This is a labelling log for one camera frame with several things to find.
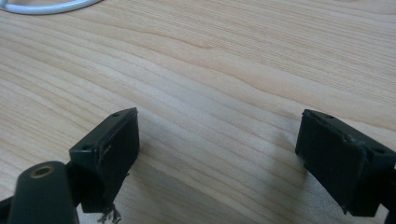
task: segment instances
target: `black plastic part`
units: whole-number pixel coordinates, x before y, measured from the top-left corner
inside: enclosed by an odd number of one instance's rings
[[[380,203],[394,212],[394,151],[339,119],[305,110],[296,153],[345,213],[373,217]]]
[[[74,204],[86,213],[106,211],[139,152],[136,108],[110,115],[69,152]]]
[[[11,209],[12,197],[9,197],[0,202],[0,224],[6,224]]]
[[[390,211],[387,219],[385,220],[385,224],[395,224],[396,223],[396,212]]]
[[[25,223],[78,223],[63,163],[44,162],[18,178],[7,224]]]

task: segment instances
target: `white cable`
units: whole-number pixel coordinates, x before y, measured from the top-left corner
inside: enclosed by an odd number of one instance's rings
[[[82,7],[87,7],[100,1],[102,0],[74,0],[71,2],[47,6],[20,6],[8,4],[7,0],[0,0],[0,7],[4,11],[17,14],[46,15],[80,9]]]

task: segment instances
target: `light wood surface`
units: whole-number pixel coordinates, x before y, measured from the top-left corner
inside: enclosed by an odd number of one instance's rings
[[[395,71],[394,0],[1,11],[0,199],[23,170],[69,161],[110,113],[137,107],[141,153],[116,200],[121,223],[382,223],[383,207],[344,216],[294,147],[312,108],[395,149]]]

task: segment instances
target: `wooden table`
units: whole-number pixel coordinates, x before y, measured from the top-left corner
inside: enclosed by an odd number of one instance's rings
[[[395,71],[393,0],[0,12],[0,199],[23,170],[68,162],[105,117],[137,107],[141,153],[116,200],[121,223],[382,223],[384,207],[344,216],[294,147],[312,108],[395,149]]]

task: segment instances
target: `metal grommet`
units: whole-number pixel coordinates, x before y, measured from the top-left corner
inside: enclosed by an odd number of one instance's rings
[[[40,167],[34,169],[30,173],[30,177],[33,179],[38,179],[38,178],[41,178],[41,177],[51,174],[54,170],[55,170],[55,168],[53,168],[53,166],[50,166],[50,165],[40,166]]]

